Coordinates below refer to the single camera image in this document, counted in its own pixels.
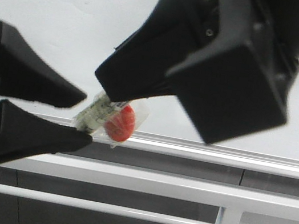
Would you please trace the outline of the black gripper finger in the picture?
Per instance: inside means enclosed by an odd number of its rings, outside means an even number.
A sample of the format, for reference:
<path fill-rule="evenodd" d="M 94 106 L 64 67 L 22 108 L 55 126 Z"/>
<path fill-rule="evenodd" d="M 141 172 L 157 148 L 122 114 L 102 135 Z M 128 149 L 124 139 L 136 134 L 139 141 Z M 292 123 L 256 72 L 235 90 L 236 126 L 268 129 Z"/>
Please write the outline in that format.
<path fill-rule="evenodd" d="M 278 38 L 266 0 L 219 0 L 219 33 L 166 78 L 203 141 L 286 123 L 297 59 Z"/>
<path fill-rule="evenodd" d="M 219 30 L 219 0 L 158 0 L 141 27 L 95 71 L 113 102 L 171 95 L 165 74 L 210 43 Z"/>
<path fill-rule="evenodd" d="M 0 21 L 0 95 L 70 108 L 87 98 L 47 65 L 19 31 Z"/>
<path fill-rule="evenodd" d="M 74 127 L 32 115 L 7 99 L 0 101 L 0 163 L 39 154 L 73 152 L 92 143 Z"/>

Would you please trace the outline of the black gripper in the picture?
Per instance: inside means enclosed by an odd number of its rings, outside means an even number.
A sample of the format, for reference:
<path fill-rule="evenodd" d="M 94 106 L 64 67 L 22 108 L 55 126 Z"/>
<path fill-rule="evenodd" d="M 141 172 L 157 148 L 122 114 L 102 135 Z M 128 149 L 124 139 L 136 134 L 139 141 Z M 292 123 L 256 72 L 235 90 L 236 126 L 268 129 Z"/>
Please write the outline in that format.
<path fill-rule="evenodd" d="M 292 85 L 299 74 L 299 0 L 249 0 L 250 32 L 239 49 L 243 76 Z"/>

